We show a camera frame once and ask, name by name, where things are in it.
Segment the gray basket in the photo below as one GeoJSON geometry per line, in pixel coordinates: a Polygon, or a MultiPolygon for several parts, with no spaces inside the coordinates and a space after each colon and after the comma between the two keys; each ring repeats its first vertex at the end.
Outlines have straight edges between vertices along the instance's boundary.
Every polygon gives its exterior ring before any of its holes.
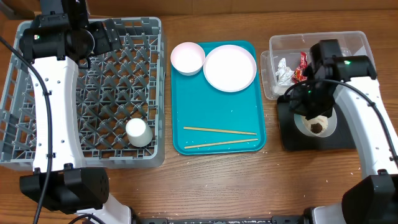
{"type": "MultiPolygon", "coordinates": [[[[91,70],[80,70],[78,77],[81,148],[87,166],[157,167],[165,157],[165,36],[156,17],[114,21],[123,49],[92,57],[91,70]],[[142,118],[152,128],[154,138],[148,146],[137,148],[129,143],[124,127],[131,118],[142,118]]],[[[14,48],[30,23],[19,25],[14,48]]],[[[32,170],[36,146],[33,92],[27,67],[13,54],[0,103],[0,165],[10,169],[32,170]]]]}

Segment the tray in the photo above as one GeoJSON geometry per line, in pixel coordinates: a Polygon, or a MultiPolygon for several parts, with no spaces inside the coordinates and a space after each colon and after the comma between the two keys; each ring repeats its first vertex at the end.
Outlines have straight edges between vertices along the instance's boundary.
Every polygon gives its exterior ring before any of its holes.
{"type": "MultiPolygon", "coordinates": [[[[165,36],[156,17],[114,19],[121,50],[91,58],[91,70],[80,70],[76,109],[81,149],[87,166],[157,167],[164,161],[165,36]],[[114,118],[107,114],[109,107],[114,118]],[[124,125],[142,118],[154,138],[146,147],[132,146],[124,125]]],[[[31,21],[19,25],[14,47],[31,21]]],[[[15,55],[0,104],[0,165],[32,170],[35,156],[35,104],[26,66],[15,55]]]]}
{"type": "MultiPolygon", "coordinates": [[[[237,45],[248,50],[254,58],[256,51],[247,41],[198,43],[206,55],[221,45],[237,45]]],[[[261,88],[257,71],[254,81],[246,89],[225,93],[212,87],[203,74],[203,69],[194,76],[184,76],[171,68],[173,144],[184,155],[216,154],[258,151],[266,143],[266,126],[262,110],[261,88]],[[212,133],[185,130],[184,126],[227,129],[257,133],[257,136],[242,134],[212,133]],[[184,149],[185,146],[212,142],[257,138],[258,141],[226,144],[220,146],[184,149]]]]}

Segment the brown food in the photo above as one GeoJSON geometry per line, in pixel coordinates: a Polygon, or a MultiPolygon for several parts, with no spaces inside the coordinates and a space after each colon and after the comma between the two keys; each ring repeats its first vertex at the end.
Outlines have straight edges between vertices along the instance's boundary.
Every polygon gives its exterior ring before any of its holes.
{"type": "Polygon", "coordinates": [[[322,125],[320,123],[311,124],[311,132],[314,134],[319,134],[322,131],[322,125]]]}

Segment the white crumpled paper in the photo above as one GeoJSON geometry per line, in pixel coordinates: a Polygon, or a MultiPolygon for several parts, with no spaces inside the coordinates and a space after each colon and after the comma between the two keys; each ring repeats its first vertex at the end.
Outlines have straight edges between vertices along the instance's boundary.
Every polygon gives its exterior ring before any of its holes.
{"type": "Polygon", "coordinates": [[[286,66],[286,58],[282,58],[278,63],[278,71],[276,75],[278,76],[278,84],[279,85],[293,85],[294,82],[292,80],[292,76],[294,71],[290,69],[290,67],[286,66]]]}

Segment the wooden table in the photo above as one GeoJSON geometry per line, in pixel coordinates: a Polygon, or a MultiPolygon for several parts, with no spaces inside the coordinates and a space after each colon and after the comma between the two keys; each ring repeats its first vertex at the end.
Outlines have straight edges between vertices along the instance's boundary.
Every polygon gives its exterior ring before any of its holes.
{"type": "MultiPolygon", "coordinates": [[[[398,11],[333,11],[218,16],[161,17],[167,49],[179,43],[248,40],[257,61],[273,35],[345,30],[363,31],[376,62],[384,104],[398,127],[398,11]]],[[[2,36],[13,42],[19,21],[4,24],[2,36]]],[[[10,52],[0,46],[0,86],[10,52]]],[[[356,151],[285,152],[281,146],[275,101],[263,97],[267,143],[254,153],[183,156],[172,144],[170,62],[165,94],[166,149],[162,166],[108,170],[111,193],[141,217],[244,218],[301,214],[329,205],[361,180],[356,151]]],[[[19,192],[16,172],[0,168],[0,223],[31,223],[36,203],[19,192]]],[[[42,210],[40,223],[68,223],[73,215],[42,210]]]]}

